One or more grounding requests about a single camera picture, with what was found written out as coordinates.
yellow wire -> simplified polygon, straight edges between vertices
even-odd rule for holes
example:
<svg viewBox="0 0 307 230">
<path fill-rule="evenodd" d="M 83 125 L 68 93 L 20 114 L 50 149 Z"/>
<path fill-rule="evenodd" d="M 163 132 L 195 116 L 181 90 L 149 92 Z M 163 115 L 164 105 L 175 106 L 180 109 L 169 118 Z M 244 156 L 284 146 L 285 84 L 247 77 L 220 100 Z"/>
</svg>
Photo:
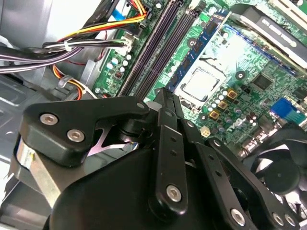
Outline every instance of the yellow wire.
<svg viewBox="0 0 307 230">
<path fill-rule="evenodd" d="M 136 1 L 135 1 L 135 4 L 137 5 L 140 14 L 143 15 L 144 13 L 143 13 L 143 11 L 142 11 L 142 9 L 141 9 L 141 7 L 140 7 L 140 2 L 136 0 Z"/>
<path fill-rule="evenodd" d="M 57 78 L 59 78 L 59 79 L 61 79 L 61 76 L 57 73 L 57 72 L 60 72 L 60 70 L 55 66 L 55 65 L 53 65 L 53 72 L 54 72 L 54 75 L 57 77 Z M 75 85 L 76 87 L 78 87 L 79 88 L 79 90 L 81 91 L 81 94 L 83 95 L 83 91 L 84 91 L 84 89 L 82 89 L 82 87 L 79 85 L 79 84 L 77 84 L 77 83 L 75 83 L 74 81 L 68 81 L 70 84 L 73 84 L 73 85 Z"/>
<path fill-rule="evenodd" d="M 144 7 L 143 7 L 141 1 L 140 1 L 140 0 L 136 0 L 136 1 L 140 4 L 140 7 L 141 7 L 142 11 L 143 11 L 144 13 L 146 13 L 146 10 L 144 9 Z"/>
<path fill-rule="evenodd" d="M 81 29 L 81 30 L 70 33 L 66 37 L 72 36 L 74 34 L 88 32 L 88 31 L 91 31 L 91 30 L 103 29 L 107 26 L 115 26 L 115 25 L 129 24 L 129 23 L 138 23 L 140 21 L 143 21 L 145 16 L 146 16 L 146 15 L 144 15 L 144 13 L 146 13 L 146 11 L 145 11 L 142 3 L 139 0 L 136 0 L 135 3 L 138 6 L 138 10 L 140 11 L 141 16 L 137 16 L 137 17 L 134 17 L 134 18 L 128 18 L 128 19 L 125 19 L 125 20 L 119 21 L 119 22 L 106 23 L 104 25 L 97 25 L 97 26 L 93 26 L 93 27 L 90 27 L 90 28 Z"/>
</svg>

cooling fan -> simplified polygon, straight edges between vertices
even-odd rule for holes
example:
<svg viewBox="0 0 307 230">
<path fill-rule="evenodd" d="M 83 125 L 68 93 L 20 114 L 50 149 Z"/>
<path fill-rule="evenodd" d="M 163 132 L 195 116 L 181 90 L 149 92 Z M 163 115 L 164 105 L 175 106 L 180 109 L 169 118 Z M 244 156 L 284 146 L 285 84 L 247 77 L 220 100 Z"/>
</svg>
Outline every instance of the cooling fan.
<svg viewBox="0 0 307 230">
<path fill-rule="evenodd" d="M 287 123 L 243 163 L 300 222 L 307 219 L 307 133 L 303 129 Z"/>
</svg>

screw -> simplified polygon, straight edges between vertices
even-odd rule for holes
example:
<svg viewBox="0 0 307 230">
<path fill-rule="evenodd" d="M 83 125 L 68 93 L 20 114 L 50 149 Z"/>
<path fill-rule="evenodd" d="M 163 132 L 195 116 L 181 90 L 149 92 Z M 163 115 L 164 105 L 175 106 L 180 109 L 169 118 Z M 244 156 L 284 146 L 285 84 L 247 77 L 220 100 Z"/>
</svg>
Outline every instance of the screw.
<svg viewBox="0 0 307 230">
<path fill-rule="evenodd" d="M 48 126 L 53 126 L 59 122 L 58 118 L 53 114 L 43 114 L 40 116 L 39 120 Z"/>
<path fill-rule="evenodd" d="M 276 213 L 273 213 L 273 218 L 279 225 L 283 226 L 283 220 L 280 218 L 279 215 L 277 215 Z"/>
<path fill-rule="evenodd" d="M 137 103 L 136 104 L 139 108 L 141 108 L 141 109 L 144 109 L 145 108 L 145 106 L 142 104 L 142 103 Z"/>
<path fill-rule="evenodd" d="M 220 144 L 217 140 L 213 140 L 213 142 L 214 142 L 214 144 L 215 144 L 216 146 L 218 146 L 218 147 L 221 146 L 221 144 Z"/>
<path fill-rule="evenodd" d="M 193 124 L 192 122 L 190 122 L 190 121 L 187 121 L 187 124 L 188 124 L 188 126 L 190 126 L 191 128 L 194 127 L 194 124 Z"/>
<path fill-rule="evenodd" d="M 101 90 L 100 90 L 99 88 L 95 88 L 95 89 L 94 89 L 94 92 L 95 92 L 96 94 L 99 94 L 99 93 L 101 93 Z"/>
<path fill-rule="evenodd" d="M 240 213 L 238 210 L 236 210 L 234 208 L 230 212 L 231 212 L 231 216 L 235 220 L 235 222 L 238 225 L 243 227 L 245 225 L 245 219 L 244 219 L 242 213 Z"/>
<path fill-rule="evenodd" d="M 83 132 L 77 129 L 69 130 L 67 133 L 67 137 L 73 142 L 82 142 L 85 139 Z"/>
<path fill-rule="evenodd" d="M 167 193 L 168 197 L 174 202 L 179 202 L 181 200 L 180 190 L 173 185 L 169 185 L 166 188 L 166 193 Z"/>
<path fill-rule="evenodd" d="M 288 214 L 285 214 L 284 217 L 286 218 L 286 220 L 288 221 L 288 223 L 289 223 L 290 225 L 292 225 L 293 227 L 295 227 L 295 222 L 294 222 L 294 220 L 291 218 L 291 216 L 289 216 Z"/>
</svg>

dimm slot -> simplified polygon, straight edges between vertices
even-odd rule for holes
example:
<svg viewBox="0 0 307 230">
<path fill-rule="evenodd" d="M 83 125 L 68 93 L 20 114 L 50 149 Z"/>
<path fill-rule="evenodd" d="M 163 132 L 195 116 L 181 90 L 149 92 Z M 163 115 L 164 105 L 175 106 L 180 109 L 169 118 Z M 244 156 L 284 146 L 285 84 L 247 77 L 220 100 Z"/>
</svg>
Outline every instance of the dimm slot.
<svg viewBox="0 0 307 230">
<path fill-rule="evenodd" d="M 161 14 L 159 21 L 156 23 L 151 35 L 147 39 L 138 59 L 136 60 L 132 70 L 122 84 L 117 96 L 129 95 L 135 83 L 139 80 L 139 76 L 142 73 L 144 67 L 147 65 L 149 60 L 152 58 L 155 50 L 159 46 L 162 38 L 167 33 L 172 22 L 176 19 L 176 15 L 180 7 L 183 6 L 181 0 L 171 0 L 164 11 Z"/>
<path fill-rule="evenodd" d="M 198 16 L 199 13 L 194 10 L 181 16 L 168 41 L 155 59 L 151 70 L 143 78 L 134 96 L 140 100 L 144 100 Z"/>
</svg>

cable tie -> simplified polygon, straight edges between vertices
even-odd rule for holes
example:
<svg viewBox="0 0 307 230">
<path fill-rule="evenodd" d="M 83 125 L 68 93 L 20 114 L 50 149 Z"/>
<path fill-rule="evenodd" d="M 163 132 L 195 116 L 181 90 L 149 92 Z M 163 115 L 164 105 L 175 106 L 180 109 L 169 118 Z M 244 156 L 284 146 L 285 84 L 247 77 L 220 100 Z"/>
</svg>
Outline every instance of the cable tie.
<svg viewBox="0 0 307 230">
<path fill-rule="evenodd" d="M 58 86 L 59 86 L 60 88 L 64 88 L 64 87 L 66 86 L 66 84 L 67 84 L 70 80 L 72 80 L 72 79 L 73 79 L 72 76 L 66 75 L 66 76 L 62 77 L 62 78 L 59 80 Z"/>
<path fill-rule="evenodd" d="M 71 52 L 71 47 L 68 44 L 68 40 L 65 40 L 63 43 L 64 43 L 64 47 L 65 47 L 66 51 Z"/>
</svg>

